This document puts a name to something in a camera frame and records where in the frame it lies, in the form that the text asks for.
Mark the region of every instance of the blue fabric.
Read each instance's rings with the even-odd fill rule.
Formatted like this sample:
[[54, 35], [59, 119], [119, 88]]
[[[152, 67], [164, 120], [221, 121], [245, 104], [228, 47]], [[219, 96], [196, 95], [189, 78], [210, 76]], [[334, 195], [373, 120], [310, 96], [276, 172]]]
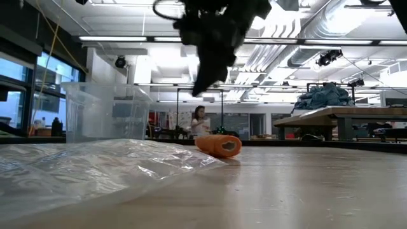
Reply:
[[312, 87], [310, 92], [299, 97], [300, 101], [294, 109], [314, 110], [326, 106], [353, 106], [354, 101], [345, 89], [334, 83], [327, 83], [324, 87]]

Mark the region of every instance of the person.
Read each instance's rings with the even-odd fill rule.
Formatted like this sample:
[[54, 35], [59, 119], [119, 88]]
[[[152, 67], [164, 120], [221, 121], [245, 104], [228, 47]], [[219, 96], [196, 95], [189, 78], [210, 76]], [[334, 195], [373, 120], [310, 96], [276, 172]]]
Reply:
[[191, 133], [193, 135], [203, 135], [208, 133], [209, 126], [205, 123], [205, 107], [197, 106], [195, 108], [194, 119], [191, 122]]

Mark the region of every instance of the orange object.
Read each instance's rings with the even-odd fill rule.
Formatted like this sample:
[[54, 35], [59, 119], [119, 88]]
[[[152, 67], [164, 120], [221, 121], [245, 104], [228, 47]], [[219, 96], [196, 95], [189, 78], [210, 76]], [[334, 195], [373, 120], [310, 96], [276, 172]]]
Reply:
[[195, 139], [195, 146], [210, 156], [226, 158], [238, 155], [242, 142], [230, 135], [205, 135]]

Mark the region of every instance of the clear plastic sheet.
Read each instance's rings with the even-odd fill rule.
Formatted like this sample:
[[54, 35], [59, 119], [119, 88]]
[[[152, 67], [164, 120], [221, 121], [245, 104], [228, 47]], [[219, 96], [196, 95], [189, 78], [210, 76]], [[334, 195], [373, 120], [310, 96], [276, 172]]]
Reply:
[[183, 146], [130, 139], [0, 146], [0, 222], [95, 199], [117, 204], [222, 165]]

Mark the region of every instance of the workbench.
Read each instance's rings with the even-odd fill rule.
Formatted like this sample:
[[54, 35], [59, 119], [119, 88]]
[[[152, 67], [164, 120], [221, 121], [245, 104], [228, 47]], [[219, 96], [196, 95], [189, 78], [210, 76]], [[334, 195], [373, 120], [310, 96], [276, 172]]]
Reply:
[[24, 228], [407, 228], [404, 155], [243, 147], [226, 162], [129, 202]]
[[332, 140], [332, 129], [338, 127], [340, 141], [352, 141], [353, 124], [377, 121], [406, 121], [407, 108], [326, 107], [273, 123], [279, 128], [279, 139], [284, 140], [286, 127], [317, 127], [324, 130], [326, 141]]

